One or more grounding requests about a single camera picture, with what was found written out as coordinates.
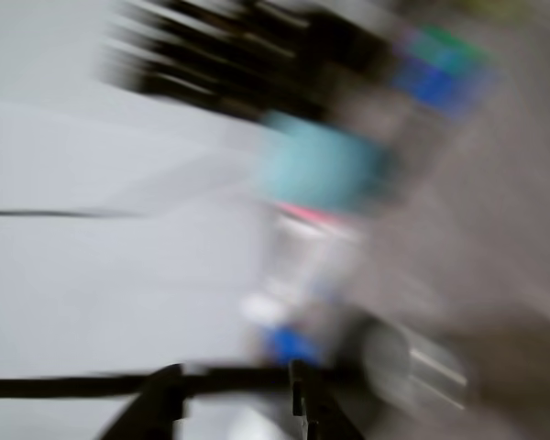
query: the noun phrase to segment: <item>blurred object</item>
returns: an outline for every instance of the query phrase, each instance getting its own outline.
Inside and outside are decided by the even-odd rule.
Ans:
[[[341,214],[386,184],[390,153],[383,146],[289,115],[271,115],[267,124],[282,133],[271,135],[261,176],[273,202]]]
[[[445,116],[466,114],[493,76],[485,53],[438,27],[408,32],[398,52],[392,85]]]
[[[120,85],[252,121],[270,109],[322,120],[341,71],[363,74],[388,53],[382,39],[319,7],[233,5],[229,15],[182,0],[132,5],[126,15],[138,26],[119,35],[132,47]]]

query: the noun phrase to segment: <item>blue object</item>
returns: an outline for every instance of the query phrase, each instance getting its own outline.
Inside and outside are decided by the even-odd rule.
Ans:
[[[266,123],[283,135],[273,137],[261,175],[273,201],[340,213],[384,183],[389,153],[381,145],[281,113]]]
[[[279,365],[288,365],[294,359],[313,365],[321,363],[316,344],[288,327],[268,329],[265,337],[269,355]]]

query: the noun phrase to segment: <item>white wall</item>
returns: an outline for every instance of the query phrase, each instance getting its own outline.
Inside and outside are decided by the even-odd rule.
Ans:
[[[98,204],[257,138],[250,124],[98,81],[113,6],[0,0],[0,207]],[[241,358],[237,303],[260,279],[268,228],[237,192],[147,219],[0,218],[0,377]],[[0,401],[0,438],[92,438],[119,405]],[[187,440],[224,438],[226,406],[196,412]]]

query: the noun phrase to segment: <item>gray floor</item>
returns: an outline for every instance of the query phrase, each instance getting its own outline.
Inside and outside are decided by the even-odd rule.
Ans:
[[[379,208],[354,294],[459,342],[480,398],[439,423],[395,416],[380,438],[550,438],[550,2],[520,26],[453,29],[494,55],[500,79],[433,166]],[[412,149],[444,137],[424,130]]]

